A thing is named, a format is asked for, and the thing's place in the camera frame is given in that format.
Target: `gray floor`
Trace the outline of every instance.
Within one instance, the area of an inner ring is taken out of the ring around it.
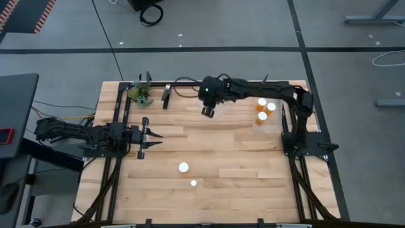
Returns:
[[[127,6],[126,1],[118,1]],[[375,47],[377,41],[379,46],[405,46],[405,28],[400,26],[343,24],[344,15],[370,14],[381,2],[294,1],[307,47]],[[151,28],[108,0],[96,0],[96,5],[115,48],[298,46],[286,1],[166,0],[161,3],[163,21]],[[392,12],[405,15],[405,1]],[[90,0],[57,0],[41,33],[7,34],[0,44],[0,49],[52,48],[108,48]],[[375,67],[371,61],[379,54],[310,53],[309,58],[332,141],[340,145],[336,157],[351,219],[405,224],[401,194],[405,111],[374,106],[378,98],[403,99],[405,66]],[[201,79],[219,73],[245,79],[262,79],[267,73],[274,80],[306,79],[300,53],[121,53],[117,60],[125,80],[146,70],[154,80]],[[381,62],[405,62],[405,54]],[[35,99],[59,105],[94,107],[101,82],[120,79],[112,54],[0,54],[0,75],[32,72],[40,75]],[[58,117],[91,113],[34,106]],[[34,130],[36,120],[31,113],[27,128]],[[41,170],[49,168],[39,165]],[[60,187],[55,189],[57,195],[42,196],[34,215],[44,225],[68,223],[77,174],[52,172],[39,181],[57,182]]]

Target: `butcher block table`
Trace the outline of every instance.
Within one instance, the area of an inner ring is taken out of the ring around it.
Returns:
[[[303,80],[290,81],[306,88]],[[94,125],[111,122],[119,82],[104,82]],[[196,95],[191,87],[178,87],[180,94]],[[168,109],[162,109],[164,87],[152,87],[149,99],[154,103],[145,110],[132,101],[128,126],[140,125],[149,118],[150,129],[164,138],[146,150],[144,160],[137,159],[138,145],[133,144],[121,165],[116,195],[114,224],[256,223],[298,222],[296,200],[280,133],[281,117],[269,125],[271,132],[257,131],[254,117],[257,98],[238,100],[216,113],[214,119],[201,114],[202,102],[170,94]],[[123,119],[126,92],[121,101],[119,121]],[[308,119],[308,130],[317,131],[315,114]],[[181,173],[178,166],[189,164]],[[339,210],[327,163],[307,156],[311,187],[329,212],[339,217]],[[98,195],[104,158],[97,158],[83,171],[76,207],[85,212]],[[191,180],[197,186],[191,186]],[[307,198],[301,189],[306,217]],[[103,219],[108,211],[110,194],[104,201]],[[73,212],[72,220],[80,215]]]

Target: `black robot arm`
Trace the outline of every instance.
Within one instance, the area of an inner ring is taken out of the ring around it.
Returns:
[[[227,77],[221,80],[207,76],[202,80],[198,97],[204,103],[202,114],[210,118],[214,116],[216,104],[225,101],[236,102],[248,97],[282,99],[297,115],[297,125],[292,129],[290,146],[306,146],[306,122],[312,114],[313,95],[300,86],[279,82],[253,85],[244,79]]]
[[[142,130],[139,126],[124,126],[120,122],[107,123],[95,127],[85,127],[66,123],[56,118],[44,118],[37,121],[35,135],[37,140],[54,139],[59,136],[86,141],[81,148],[85,157],[122,158],[128,154],[131,144],[138,144],[138,159],[144,159],[145,149],[161,142],[146,142],[146,135],[162,137],[151,132],[149,119],[142,119]]]

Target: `black cable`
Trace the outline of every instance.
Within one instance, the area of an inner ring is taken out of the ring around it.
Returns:
[[[84,170],[88,165],[90,165],[92,162],[94,162],[95,159],[96,159],[96,158],[93,158],[93,159],[91,159],[89,162],[87,162],[87,163],[83,166],[82,172],[83,172],[83,170]]]
[[[158,18],[156,21],[154,21],[154,22],[150,22],[150,21],[148,21],[148,20],[146,20],[146,19],[144,18],[144,13],[146,12],[146,10],[148,10],[149,8],[152,8],[152,7],[155,7],[156,9],[158,9],[158,10],[160,11],[160,16],[159,16],[159,18]],[[152,27],[153,25],[159,23],[159,22],[163,19],[163,9],[162,9],[161,6],[159,6],[159,5],[157,5],[157,4],[150,4],[150,5],[145,6],[145,7],[142,8],[142,10],[140,11],[139,18],[140,18],[140,23],[141,23],[143,26],[145,26],[145,27]]]
[[[88,108],[88,107],[84,107],[84,106],[65,106],[65,105],[56,105],[56,104],[48,104],[42,101],[33,101],[35,103],[39,103],[39,104],[43,104],[43,105],[49,105],[49,106],[53,106],[53,107],[58,107],[58,108],[84,108],[84,109],[88,109],[88,110],[95,110],[93,108]]]
[[[125,153],[125,156],[127,156],[131,152],[131,142],[128,142],[128,151]]]
[[[119,64],[118,64],[118,61],[116,60],[114,48],[113,48],[113,46],[111,45],[111,42],[109,41],[107,32],[106,32],[106,30],[105,30],[105,28],[104,28],[104,25],[103,25],[103,23],[102,23],[102,21],[101,21],[101,19],[100,19],[100,15],[99,15],[99,12],[98,12],[98,10],[97,10],[96,4],[94,3],[94,0],[91,0],[91,1],[92,1],[92,3],[93,3],[94,10],[96,11],[97,17],[98,17],[98,19],[99,19],[99,21],[100,21],[101,28],[103,28],[104,35],[105,35],[106,38],[107,38],[109,47],[111,48],[111,51],[113,52],[113,56],[114,56],[114,60],[115,60],[115,63],[116,63],[116,67],[118,67],[118,71],[119,71],[119,73],[120,73],[121,80],[124,80],[124,78],[122,77],[121,68],[120,68],[120,66],[119,66]]]
[[[200,82],[197,81],[196,79],[192,79],[192,78],[190,78],[190,77],[179,77],[179,78],[177,78],[177,79],[173,82],[173,84],[176,84],[177,81],[182,80],[182,79],[189,79],[190,81],[200,83]],[[186,96],[186,95],[182,95],[182,94],[178,93],[178,91],[176,90],[176,86],[175,86],[175,85],[173,86],[173,90],[175,91],[175,93],[176,93],[178,96],[180,96],[180,97],[182,97],[182,98],[198,98],[198,96]]]
[[[47,130],[45,131],[44,135],[47,134],[50,130],[55,129],[55,128],[58,128],[58,127],[81,130],[82,132],[84,132],[84,133],[87,135],[87,137],[89,138],[89,141],[90,141],[91,145],[94,146],[94,143],[93,143],[93,140],[92,140],[91,137],[90,137],[90,134],[89,134],[86,130],[81,129],[80,127],[53,126],[53,127],[50,127],[49,129],[47,129]]]
[[[231,77],[225,73],[221,73],[219,76],[217,76],[217,79],[220,79],[222,76],[226,76],[228,79],[231,79]]]
[[[130,8],[128,8],[128,7],[124,6],[124,5],[122,5],[121,3],[117,2],[116,4],[119,5],[119,6],[121,6],[122,8],[125,8],[126,10],[128,10],[129,12],[131,12],[133,15],[138,16],[137,13],[135,13],[134,11],[132,11]],[[148,10],[150,7],[155,7],[155,8],[157,8],[157,9],[160,11],[160,17],[159,17],[159,19],[157,19],[155,22],[149,22],[149,21],[147,21],[147,20],[143,17],[143,14],[145,13],[145,11]],[[142,9],[142,11],[140,12],[139,18],[140,18],[140,23],[141,23],[143,26],[145,26],[145,27],[151,27],[151,26],[153,26],[153,25],[159,23],[159,22],[163,19],[163,9],[162,9],[161,6],[159,6],[159,5],[157,5],[157,4],[152,4],[152,5],[149,5],[149,6],[145,6],[145,7]]]
[[[34,134],[35,135],[35,133],[33,133],[31,130],[29,130],[29,129],[25,129],[27,132],[29,132],[29,133],[31,133],[31,134]]]
[[[36,172],[36,173],[34,173],[34,174],[32,174],[32,175],[42,174],[42,173],[44,173],[44,172],[50,172],[50,171],[62,171],[62,170],[65,170],[65,169],[67,169],[67,168],[61,168],[61,169],[52,168],[52,169],[50,169],[50,170],[45,170],[45,171],[41,171],[41,172]],[[19,179],[16,180],[16,181],[14,181],[13,183],[17,183],[18,181],[24,179],[25,177],[26,177],[26,175],[23,176],[23,177],[21,177],[21,178],[19,178]]]

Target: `wooden tabletop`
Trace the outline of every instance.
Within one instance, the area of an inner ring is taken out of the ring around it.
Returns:
[[[118,84],[103,83],[94,125],[112,121]],[[290,84],[306,88],[305,81]],[[265,222],[299,221],[280,137],[280,116],[272,117],[264,131],[258,129],[254,125],[257,98],[247,98],[218,107],[215,118],[210,119],[201,115],[200,100],[181,98],[173,91],[164,110],[163,91],[162,87],[151,89],[154,103],[146,110],[131,104],[128,125],[141,125],[142,117],[148,117],[151,130],[164,138],[148,139],[163,144],[148,149],[144,160],[136,159],[138,145],[132,145],[123,159],[114,224],[144,224],[145,219],[154,224],[256,223],[258,218]],[[197,94],[191,87],[179,87],[178,91]],[[124,102],[122,99],[120,121]],[[317,129],[312,115],[308,130]],[[187,173],[178,170],[181,162],[189,164]],[[327,164],[312,156],[306,157],[306,163],[314,193],[339,217]],[[88,209],[99,193],[103,168],[104,158],[98,158],[83,171],[76,199],[80,211]],[[197,181],[196,187],[190,185],[191,180]],[[301,194],[309,218],[308,202],[303,191]],[[74,212],[72,220],[79,217]]]

